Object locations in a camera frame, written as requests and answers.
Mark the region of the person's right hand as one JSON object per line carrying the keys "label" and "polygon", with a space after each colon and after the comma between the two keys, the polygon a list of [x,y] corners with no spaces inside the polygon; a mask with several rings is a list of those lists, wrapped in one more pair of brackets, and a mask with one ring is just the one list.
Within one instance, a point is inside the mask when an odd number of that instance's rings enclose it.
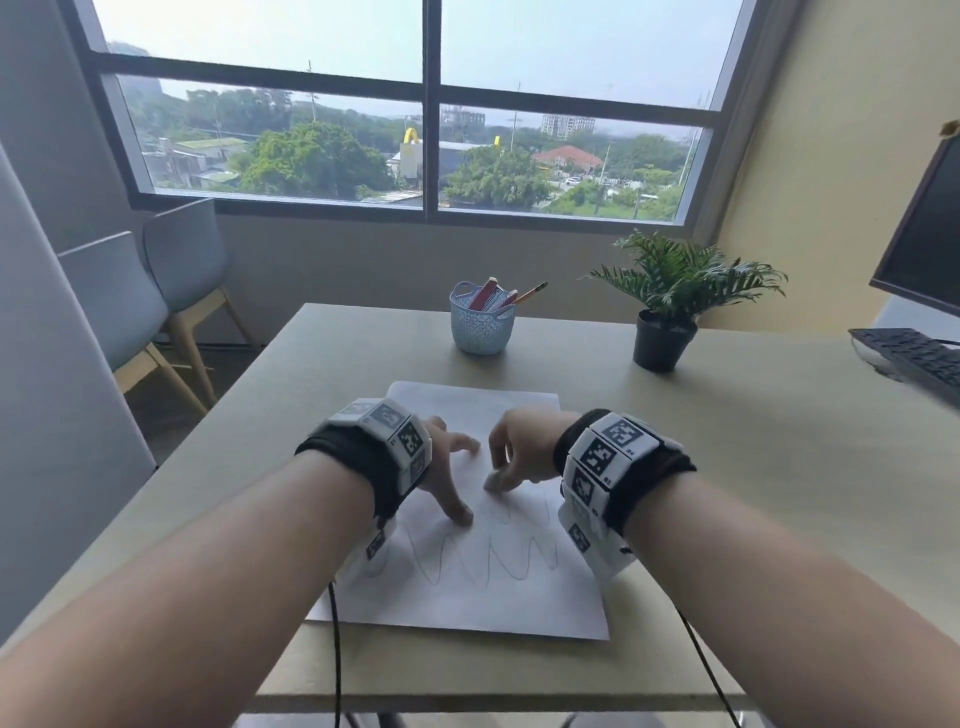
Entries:
{"label": "person's right hand", "polygon": [[562,472],[554,451],[580,414],[554,409],[521,407],[504,413],[488,435],[492,472],[484,489],[506,494],[529,481],[554,480]]}

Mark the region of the white paper sheet with scribble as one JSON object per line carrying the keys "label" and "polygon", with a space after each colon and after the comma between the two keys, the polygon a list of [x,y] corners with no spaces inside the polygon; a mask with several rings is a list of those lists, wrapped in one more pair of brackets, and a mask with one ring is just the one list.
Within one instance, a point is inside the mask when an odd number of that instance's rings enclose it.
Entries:
{"label": "white paper sheet with scribble", "polygon": [[337,577],[339,622],[606,642],[601,588],[558,521],[560,480],[502,496],[484,488],[489,433],[501,416],[517,407],[560,410],[558,394],[396,381],[387,397],[479,441],[476,455],[450,458],[473,524],[460,528],[432,496],[411,494],[372,562],[358,559]]}

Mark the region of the person's right forearm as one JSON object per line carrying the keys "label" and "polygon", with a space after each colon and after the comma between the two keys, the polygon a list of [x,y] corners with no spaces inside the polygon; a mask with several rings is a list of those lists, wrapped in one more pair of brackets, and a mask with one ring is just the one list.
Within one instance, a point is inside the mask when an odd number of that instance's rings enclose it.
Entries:
{"label": "person's right forearm", "polygon": [[776,728],[960,728],[960,644],[697,474],[643,495],[623,535]]}

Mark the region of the person's left forearm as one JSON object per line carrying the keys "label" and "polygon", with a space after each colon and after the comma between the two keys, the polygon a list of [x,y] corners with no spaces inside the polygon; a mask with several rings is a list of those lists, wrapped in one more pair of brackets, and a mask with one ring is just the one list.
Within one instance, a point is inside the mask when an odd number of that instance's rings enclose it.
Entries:
{"label": "person's left forearm", "polygon": [[0,728],[228,728],[375,510],[305,452],[116,569],[0,660]]}

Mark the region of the left wrist marker tracker band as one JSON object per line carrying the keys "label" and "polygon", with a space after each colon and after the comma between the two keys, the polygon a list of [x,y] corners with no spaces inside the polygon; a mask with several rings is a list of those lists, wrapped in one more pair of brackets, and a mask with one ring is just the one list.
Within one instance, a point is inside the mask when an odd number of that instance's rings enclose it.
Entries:
{"label": "left wrist marker tracker band", "polygon": [[319,452],[363,476],[374,516],[345,568],[374,563],[396,527],[397,513],[425,478],[433,443],[422,421],[390,397],[360,397],[321,422],[295,454]]}

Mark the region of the wrist marker tracker band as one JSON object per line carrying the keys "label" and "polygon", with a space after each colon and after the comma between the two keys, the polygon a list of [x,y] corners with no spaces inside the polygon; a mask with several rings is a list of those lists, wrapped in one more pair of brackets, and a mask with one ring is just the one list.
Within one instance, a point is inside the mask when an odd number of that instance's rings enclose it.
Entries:
{"label": "wrist marker tracker band", "polygon": [[425,478],[433,443],[422,421],[390,397],[360,397],[321,422],[295,454],[319,452],[363,476],[374,516],[345,568],[374,563],[396,527],[397,513]]}
{"label": "wrist marker tracker band", "polygon": [[575,421],[553,459],[562,497],[558,522],[601,585],[637,559],[624,533],[641,500],[667,480],[697,471],[681,444],[640,418],[607,409]]}

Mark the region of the right wrist marker tracker band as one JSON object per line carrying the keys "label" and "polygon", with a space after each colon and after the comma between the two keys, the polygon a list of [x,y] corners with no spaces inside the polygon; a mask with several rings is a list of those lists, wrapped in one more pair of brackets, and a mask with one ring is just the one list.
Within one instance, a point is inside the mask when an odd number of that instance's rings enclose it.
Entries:
{"label": "right wrist marker tracker band", "polygon": [[562,497],[558,522],[601,585],[637,559],[624,533],[641,500],[667,480],[697,471],[681,444],[640,418],[607,409],[575,421],[553,459]]}

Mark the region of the light blue woven basket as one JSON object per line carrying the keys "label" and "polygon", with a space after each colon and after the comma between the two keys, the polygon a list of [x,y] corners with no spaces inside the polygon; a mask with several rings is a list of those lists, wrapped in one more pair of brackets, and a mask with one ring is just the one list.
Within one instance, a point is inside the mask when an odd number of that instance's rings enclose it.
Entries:
{"label": "light blue woven basket", "polygon": [[460,281],[449,295],[450,329],[454,344],[473,356],[502,354],[511,339],[517,306],[506,305],[491,312],[469,310],[475,292],[483,285]]}

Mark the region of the black plant pot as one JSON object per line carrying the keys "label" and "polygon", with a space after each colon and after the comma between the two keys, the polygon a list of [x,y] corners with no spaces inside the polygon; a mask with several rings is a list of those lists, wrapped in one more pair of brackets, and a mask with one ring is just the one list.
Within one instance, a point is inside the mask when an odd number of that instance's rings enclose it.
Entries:
{"label": "black plant pot", "polygon": [[638,313],[632,361],[658,375],[672,373],[682,354],[699,332],[693,321],[673,321],[650,309]]}

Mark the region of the green fern plant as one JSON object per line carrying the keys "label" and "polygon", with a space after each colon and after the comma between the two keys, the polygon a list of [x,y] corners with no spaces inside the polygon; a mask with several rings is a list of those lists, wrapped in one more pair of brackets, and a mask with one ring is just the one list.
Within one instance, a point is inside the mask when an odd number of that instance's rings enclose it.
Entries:
{"label": "green fern plant", "polygon": [[786,295],[786,273],[760,261],[728,260],[716,246],[639,229],[613,246],[630,256],[631,265],[603,264],[584,278],[637,300],[667,327],[695,325],[710,310],[755,302],[766,292]]}

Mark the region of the grey framed window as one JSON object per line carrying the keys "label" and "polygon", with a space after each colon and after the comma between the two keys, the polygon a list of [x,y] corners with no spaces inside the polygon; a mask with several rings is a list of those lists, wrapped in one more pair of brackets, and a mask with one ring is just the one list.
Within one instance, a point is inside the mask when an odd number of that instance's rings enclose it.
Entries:
{"label": "grey framed window", "polygon": [[705,237],[801,0],[56,0],[136,210]]}

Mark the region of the grey chair with wooden legs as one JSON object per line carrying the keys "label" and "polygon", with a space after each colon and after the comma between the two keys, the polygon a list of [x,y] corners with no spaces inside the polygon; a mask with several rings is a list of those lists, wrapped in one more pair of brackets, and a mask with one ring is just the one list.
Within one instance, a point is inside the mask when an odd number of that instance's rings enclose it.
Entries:
{"label": "grey chair with wooden legs", "polygon": [[186,355],[205,400],[213,407],[218,396],[194,336],[197,326],[224,309],[246,343],[256,351],[262,348],[224,286],[230,256],[214,200],[194,200],[150,218],[143,225],[142,250],[168,309],[162,333]]}
{"label": "grey chair with wooden legs", "polygon": [[56,258],[121,394],[158,371],[176,394],[206,416],[208,408],[154,343],[169,309],[143,266],[134,234],[103,237]]}

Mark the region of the white partition panel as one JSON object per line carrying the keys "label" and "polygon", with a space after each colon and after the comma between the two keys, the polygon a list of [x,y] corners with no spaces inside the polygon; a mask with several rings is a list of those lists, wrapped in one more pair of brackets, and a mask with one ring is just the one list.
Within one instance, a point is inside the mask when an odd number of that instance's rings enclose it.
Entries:
{"label": "white partition panel", "polygon": [[0,650],[156,466],[0,143]]}

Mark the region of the black keyboard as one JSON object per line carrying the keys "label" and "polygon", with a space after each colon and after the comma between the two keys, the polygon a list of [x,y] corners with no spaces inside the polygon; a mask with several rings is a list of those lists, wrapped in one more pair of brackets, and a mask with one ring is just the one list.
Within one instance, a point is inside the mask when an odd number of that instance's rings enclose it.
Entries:
{"label": "black keyboard", "polygon": [[874,370],[960,411],[960,344],[913,328],[851,328],[848,334]]}

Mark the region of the black computer monitor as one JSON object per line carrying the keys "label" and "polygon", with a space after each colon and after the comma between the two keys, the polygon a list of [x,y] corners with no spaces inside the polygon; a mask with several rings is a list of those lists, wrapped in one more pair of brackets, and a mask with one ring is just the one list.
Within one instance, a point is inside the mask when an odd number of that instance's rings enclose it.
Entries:
{"label": "black computer monitor", "polygon": [[870,287],[960,318],[960,119],[942,125]]}

